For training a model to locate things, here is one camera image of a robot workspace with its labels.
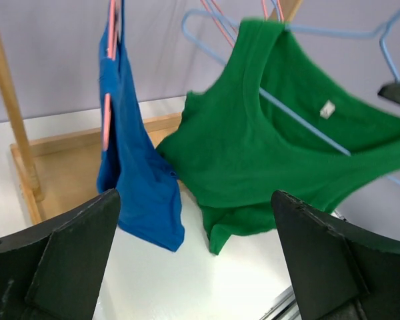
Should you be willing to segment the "pink hanger of blue top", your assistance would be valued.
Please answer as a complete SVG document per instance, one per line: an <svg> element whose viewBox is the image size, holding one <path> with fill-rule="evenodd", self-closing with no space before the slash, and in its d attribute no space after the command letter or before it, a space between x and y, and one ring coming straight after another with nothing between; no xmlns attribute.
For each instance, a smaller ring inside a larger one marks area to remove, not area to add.
<svg viewBox="0 0 400 320"><path fill-rule="evenodd" d="M113 90L114 78L112 75L114 68L116 67L116 56L117 56L117 42L119 39L119 27L124 25L122 13L124 9L124 1L111 0L109 2L109 16L107 25L107 48L106 58L101 60L101 66L103 67L103 84L105 86L105 96L103 105L103 122L102 122L102 148L104 151L109 148L109 136L111 128L111 102L112 94L110 91Z"/></svg>

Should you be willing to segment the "blue tank top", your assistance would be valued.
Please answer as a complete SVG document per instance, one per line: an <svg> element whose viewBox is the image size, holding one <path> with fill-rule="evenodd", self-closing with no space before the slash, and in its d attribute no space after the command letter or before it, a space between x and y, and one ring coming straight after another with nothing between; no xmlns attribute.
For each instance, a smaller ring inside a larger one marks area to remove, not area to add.
<svg viewBox="0 0 400 320"><path fill-rule="evenodd" d="M99 94L105 96L103 67L107 32L99 42ZM172 166L155 150L143 124L125 44L117 43L109 148L101 154L98 192L116 189L118 226L145 241L176 252L184 241L181 196Z"/></svg>

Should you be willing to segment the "green tank top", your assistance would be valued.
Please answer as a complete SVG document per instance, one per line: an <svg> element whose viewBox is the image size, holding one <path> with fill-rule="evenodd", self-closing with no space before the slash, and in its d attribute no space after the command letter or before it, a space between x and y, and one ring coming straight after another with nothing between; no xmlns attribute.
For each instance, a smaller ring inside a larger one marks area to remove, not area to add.
<svg viewBox="0 0 400 320"><path fill-rule="evenodd" d="M400 170L400 118L339 87L284 24L246 19L220 78L187 94L157 150L196 198L218 254L232 235L275 228L276 190L331 213Z"/></svg>

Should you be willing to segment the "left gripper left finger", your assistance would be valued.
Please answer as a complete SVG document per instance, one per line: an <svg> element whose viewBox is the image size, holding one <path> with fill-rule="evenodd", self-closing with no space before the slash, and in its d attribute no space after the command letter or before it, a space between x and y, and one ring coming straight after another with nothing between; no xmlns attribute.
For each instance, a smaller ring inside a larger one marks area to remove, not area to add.
<svg viewBox="0 0 400 320"><path fill-rule="evenodd" d="M108 190L0 238L0 319L92 319L121 200Z"/></svg>

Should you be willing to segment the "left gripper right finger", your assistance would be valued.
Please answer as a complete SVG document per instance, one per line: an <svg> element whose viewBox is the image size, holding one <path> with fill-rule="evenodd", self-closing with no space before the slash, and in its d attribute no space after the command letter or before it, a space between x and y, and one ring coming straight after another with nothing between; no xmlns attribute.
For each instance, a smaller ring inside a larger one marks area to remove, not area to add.
<svg viewBox="0 0 400 320"><path fill-rule="evenodd" d="M400 241L271 196L302 319L400 319Z"/></svg>

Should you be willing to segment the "wooden clothes rack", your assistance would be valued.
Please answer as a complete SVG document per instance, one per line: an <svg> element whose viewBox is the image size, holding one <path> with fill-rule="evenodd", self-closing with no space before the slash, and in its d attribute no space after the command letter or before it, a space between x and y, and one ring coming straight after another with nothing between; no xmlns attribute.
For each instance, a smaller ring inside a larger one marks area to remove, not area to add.
<svg viewBox="0 0 400 320"><path fill-rule="evenodd" d="M77 149L86 148L90 145L100 147L99 136L101 130L100 128L94 128L37 140L28 140L1 36L0 91L15 138L15 143L10 148L19 176L19 186L29 212L30 221L35 225L47 219L45 208L51 208L53 204L51 198L44 196L44 192L41 190L35 160L52 154L55 160L63 163L63 152L71 151L74 153Z"/></svg>

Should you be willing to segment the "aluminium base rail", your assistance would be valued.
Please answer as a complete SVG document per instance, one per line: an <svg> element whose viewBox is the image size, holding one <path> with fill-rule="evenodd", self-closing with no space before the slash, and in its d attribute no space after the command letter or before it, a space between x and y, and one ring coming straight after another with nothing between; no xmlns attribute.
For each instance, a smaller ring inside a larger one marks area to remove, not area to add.
<svg viewBox="0 0 400 320"><path fill-rule="evenodd" d="M297 320L301 314L292 286L273 300L273 304L259 320Z"/></svg>

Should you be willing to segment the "blue hanger of green top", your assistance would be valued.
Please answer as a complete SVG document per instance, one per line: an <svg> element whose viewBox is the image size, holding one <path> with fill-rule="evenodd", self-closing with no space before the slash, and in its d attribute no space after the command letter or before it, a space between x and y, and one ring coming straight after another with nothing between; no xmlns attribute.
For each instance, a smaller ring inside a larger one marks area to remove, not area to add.
<svg viewBox="0 0 400 320"><path fill-rule="evenodd" d="M215 1L224 15L240 22L244 17L260 14L261 1ZM390 18L400 9L400 1L279 1L286 21L330 29L350 31L370 30ZM195 17L187 20L187 28L196 37L206 41L220 57L228 58L230 47L212 17ZM331 39L297 33L297 39L306 52L330 76L351 93L366 99L386 111L400 115L400 107L384 102L376 94L380 86L391 81L392 75L379 52L377 38L357 41ZM400 74L400 20L392 28L387 45ZM218 62L206 58L196 49L196 55L189 66L190 84L187 90L203 90L216 80L222 70Z"/></svg>

